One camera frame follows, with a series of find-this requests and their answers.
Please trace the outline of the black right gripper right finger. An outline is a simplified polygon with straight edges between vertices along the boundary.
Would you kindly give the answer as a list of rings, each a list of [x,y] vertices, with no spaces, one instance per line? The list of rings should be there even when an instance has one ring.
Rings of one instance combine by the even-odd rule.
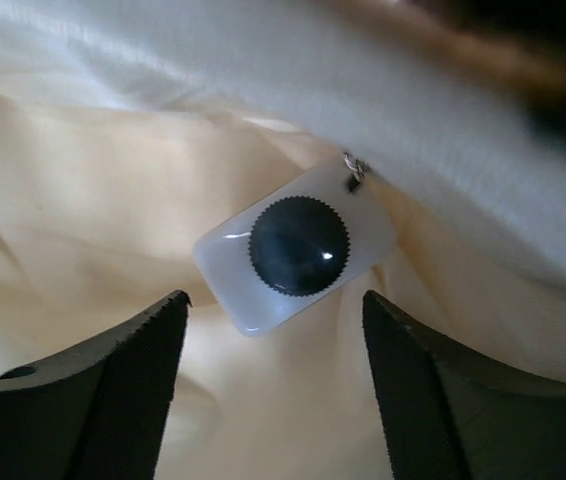
[[[363,331],[396,479],[566,479],[566,383],[485,356],[374,291]]]

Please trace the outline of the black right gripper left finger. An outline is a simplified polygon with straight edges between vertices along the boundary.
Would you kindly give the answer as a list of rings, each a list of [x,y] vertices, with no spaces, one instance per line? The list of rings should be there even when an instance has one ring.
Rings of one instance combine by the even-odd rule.
[[[152,479],[189,296],[0,375],[0,479]]]

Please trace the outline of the white bottle black cap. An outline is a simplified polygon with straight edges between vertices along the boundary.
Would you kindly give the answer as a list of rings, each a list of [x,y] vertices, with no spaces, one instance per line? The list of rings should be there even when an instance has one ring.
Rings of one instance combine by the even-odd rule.
[[[321,162],[204,234],[195,264],[239,332],[261,336],[381,263],[396,243],[369,167]]]

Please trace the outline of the orange canvas bag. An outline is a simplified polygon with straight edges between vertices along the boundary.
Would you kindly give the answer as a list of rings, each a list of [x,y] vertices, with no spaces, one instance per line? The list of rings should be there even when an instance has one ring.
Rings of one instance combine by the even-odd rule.
[[[162,479],[381,479],[370,287],[566,381],[566,151],[497,88],[547,50],[377,1],[0,1],[0,373],[174,289],[195,301]],[[190,253],[351,148],[389,179],[398,250],[262,339]]]

